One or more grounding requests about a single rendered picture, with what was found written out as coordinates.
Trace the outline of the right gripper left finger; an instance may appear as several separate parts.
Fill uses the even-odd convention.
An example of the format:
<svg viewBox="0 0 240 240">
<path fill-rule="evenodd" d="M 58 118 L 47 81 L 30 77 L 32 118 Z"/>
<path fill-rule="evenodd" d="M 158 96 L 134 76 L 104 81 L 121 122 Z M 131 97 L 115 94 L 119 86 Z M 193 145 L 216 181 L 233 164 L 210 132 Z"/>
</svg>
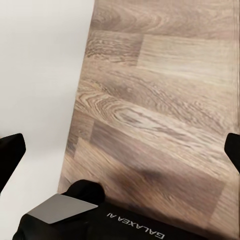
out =
<svg viewBox="0 0 240 240">
<path fill-rule="evenodd" d="M 22 133 L 0 138 L 0 193 L 26 153 Z"/>
</svg>

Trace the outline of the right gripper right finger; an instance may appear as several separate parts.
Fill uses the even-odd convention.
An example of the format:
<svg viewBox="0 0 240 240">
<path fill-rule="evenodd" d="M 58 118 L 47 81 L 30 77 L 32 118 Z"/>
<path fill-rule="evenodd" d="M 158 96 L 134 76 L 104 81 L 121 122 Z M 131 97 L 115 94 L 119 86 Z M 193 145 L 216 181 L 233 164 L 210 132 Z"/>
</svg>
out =
<svg viewBox="0 0 240 240">
<path fill-rule="evenodd" d="M 224 151 L 235 165 L 240 173 L 240 135 L 235 133 L 229 133 L 227 135 Z"/>
</svg>

